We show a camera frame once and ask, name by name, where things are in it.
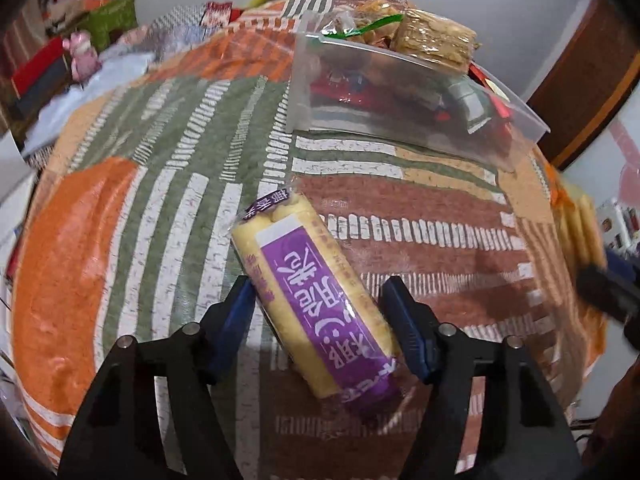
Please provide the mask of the orange cracker pack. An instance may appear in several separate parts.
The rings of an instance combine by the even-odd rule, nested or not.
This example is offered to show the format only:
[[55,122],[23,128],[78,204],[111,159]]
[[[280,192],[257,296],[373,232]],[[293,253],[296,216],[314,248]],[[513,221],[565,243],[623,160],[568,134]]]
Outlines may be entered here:
[[554,223],[570,276],[576,280],[587,266],[605,269],[608,264],[592,198],[568,182],[548,162],[544,164],[544,172]]

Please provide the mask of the purple yellow cake roll pack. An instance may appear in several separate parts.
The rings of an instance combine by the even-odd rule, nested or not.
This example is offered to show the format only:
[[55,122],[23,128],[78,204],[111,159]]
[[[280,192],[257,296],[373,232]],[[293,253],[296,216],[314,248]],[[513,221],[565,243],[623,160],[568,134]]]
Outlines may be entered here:
[[378,306],[302,193],[259,197],[231,238],[278,341],[314,395],[353,412],[398,395],[398,350]]

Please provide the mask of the sliced bread loaf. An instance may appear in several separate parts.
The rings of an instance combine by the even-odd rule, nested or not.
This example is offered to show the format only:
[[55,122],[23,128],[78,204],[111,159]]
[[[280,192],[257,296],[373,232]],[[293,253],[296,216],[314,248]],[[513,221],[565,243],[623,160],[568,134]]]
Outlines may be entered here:
[[466,74],[478,47],[477,33],[458,22],[409,8],[399,23],[392,49],[458,74]]

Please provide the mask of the red orange snack bag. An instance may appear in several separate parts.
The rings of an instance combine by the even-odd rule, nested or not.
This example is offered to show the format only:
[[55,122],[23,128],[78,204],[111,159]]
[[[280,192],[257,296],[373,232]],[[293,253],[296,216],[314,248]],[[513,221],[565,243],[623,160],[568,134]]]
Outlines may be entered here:
[[322,70],[310,84],[310,100],[312,105],[341,105],[385,117],[420,119],[425,116],[435,124],[454,119],[438,93],[421,96],[413,89],[380,86],[366,76],[337,70]]

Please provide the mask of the clear bag brown snacks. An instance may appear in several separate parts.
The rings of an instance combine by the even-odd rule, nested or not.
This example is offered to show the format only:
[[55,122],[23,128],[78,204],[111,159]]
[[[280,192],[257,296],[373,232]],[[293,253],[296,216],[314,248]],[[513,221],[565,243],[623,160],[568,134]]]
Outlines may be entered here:
[[316,31],[332,39],[389,49],[404,18],[401,8],[387,0],[368,0],[353,9],[326,14]]

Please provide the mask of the red white chip bag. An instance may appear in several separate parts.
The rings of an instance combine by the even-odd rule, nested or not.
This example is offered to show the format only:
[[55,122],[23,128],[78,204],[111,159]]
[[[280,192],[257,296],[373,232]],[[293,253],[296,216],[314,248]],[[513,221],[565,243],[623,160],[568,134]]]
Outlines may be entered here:
[[502,89],[493,82],[489,76],[475,63],[471,63],[468,70],[468,75],[480,86],[489,92],[489,99],[492,105],[495,107],[498,115],[506,122],[510,122],[512,114],[510,112],[510,99],[502,91]]

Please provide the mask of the white refrigerator with stickers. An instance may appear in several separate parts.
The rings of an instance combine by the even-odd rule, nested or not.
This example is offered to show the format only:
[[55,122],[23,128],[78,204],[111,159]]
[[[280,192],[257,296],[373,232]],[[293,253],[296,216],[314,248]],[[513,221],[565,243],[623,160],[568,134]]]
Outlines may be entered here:
[[609,210],[620,201],[620,175],[627,161],[623,149],[614,139],[613,129],[638,125],[639,87],[636,87],[604,130],[563,171],[568,183],[576,184],[578,194],[590,197],[596,208],[603,206]]

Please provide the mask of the patchwork striped bed blanket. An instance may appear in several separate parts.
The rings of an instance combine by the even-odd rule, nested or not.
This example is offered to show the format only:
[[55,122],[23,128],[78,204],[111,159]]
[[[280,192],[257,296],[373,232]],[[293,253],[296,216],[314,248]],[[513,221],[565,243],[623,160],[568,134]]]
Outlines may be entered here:
[[82,396],[117,337],[196,321],[242,273],[271,281],[247,222],[294,183],[372,302],[397,275],[472,335],[525,339],[562,405],[605,348],[570,284],[546,162],[504,171],[397,141],[288,131],[307,11],[374,0],[280,0],[246,11],[150,76],[67,122],[29,219],[13,286],[13,361],[28,420],[60,464]]

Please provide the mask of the clear plastic storage bin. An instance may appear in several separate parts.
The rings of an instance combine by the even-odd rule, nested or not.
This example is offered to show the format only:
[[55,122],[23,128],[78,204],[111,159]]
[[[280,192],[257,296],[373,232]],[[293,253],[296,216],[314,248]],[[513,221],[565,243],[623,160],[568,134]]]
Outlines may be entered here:
[[513,170],[548,132],[544,121],[490,73],[458,74],[365,44],[352,12],[307,12],[296,34],[288,131],[338,131],[426,148]]

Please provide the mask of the white plastic mailer bag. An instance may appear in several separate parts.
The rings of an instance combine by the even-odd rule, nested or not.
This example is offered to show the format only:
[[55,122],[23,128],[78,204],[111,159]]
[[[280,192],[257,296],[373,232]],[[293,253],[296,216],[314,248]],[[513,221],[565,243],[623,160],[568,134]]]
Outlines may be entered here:
[[146,73],[152,61],[152,52],[128,53],[106,60],[84,86],[73,84],[62,94],[55,96],[38,115],[35,125],[28,130],[21,155],[26,158],[33,152],[56,140],[79,107],[92,102],[125,84],[130,84]]

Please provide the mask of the red flat box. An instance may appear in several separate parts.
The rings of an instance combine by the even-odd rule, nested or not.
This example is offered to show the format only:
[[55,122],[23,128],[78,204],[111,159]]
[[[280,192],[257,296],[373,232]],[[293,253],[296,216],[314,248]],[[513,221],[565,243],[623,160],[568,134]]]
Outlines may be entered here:
[[10,105],[11,116],[26,119],[35,115],[47,100],[68,81],[63,39],[55,37],[19,68],[11,78],[16,99]]

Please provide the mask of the pink plush toy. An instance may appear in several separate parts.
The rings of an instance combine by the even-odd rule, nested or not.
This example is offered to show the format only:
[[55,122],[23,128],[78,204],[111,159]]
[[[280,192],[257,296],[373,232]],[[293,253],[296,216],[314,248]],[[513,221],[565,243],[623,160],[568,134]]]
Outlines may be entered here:
[[72,32],[62,41],[62,45],[70,55],[70,72],[73,81],[78,84],[84,84],[102,68],[98,52],[91,43],[90,32]]

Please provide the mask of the checkered patterned pillow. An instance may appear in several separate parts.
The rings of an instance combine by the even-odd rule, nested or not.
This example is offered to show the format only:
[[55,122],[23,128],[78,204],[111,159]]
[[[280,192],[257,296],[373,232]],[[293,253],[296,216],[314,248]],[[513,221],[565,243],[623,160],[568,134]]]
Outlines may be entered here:
[[110,55],[121,56],[133,53],[153,55],[155,63],[192,50],[204,44],[216,32],[231,23],[233,4],[230,1],[174,6],[145,25],[141,25],[121,36]]

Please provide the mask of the green storage box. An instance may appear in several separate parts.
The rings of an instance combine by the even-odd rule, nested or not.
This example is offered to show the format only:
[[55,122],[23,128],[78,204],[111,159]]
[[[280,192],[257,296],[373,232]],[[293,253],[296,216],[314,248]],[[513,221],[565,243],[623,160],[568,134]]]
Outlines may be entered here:
[[88,32],[92,46],[101,53],[131,29],[138,27],[136,0],[111,0],[92,10],[78,23],[80,32]]

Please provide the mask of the brown wooden door frame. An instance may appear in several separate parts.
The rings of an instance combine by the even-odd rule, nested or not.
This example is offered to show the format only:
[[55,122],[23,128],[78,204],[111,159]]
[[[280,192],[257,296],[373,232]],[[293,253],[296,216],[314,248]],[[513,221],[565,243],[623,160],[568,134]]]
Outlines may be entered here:
[[639,40],[610,3],[591,0],[562,54],[528,100],[550,127],[538,148],[566,168],[622,108],[639,80]]

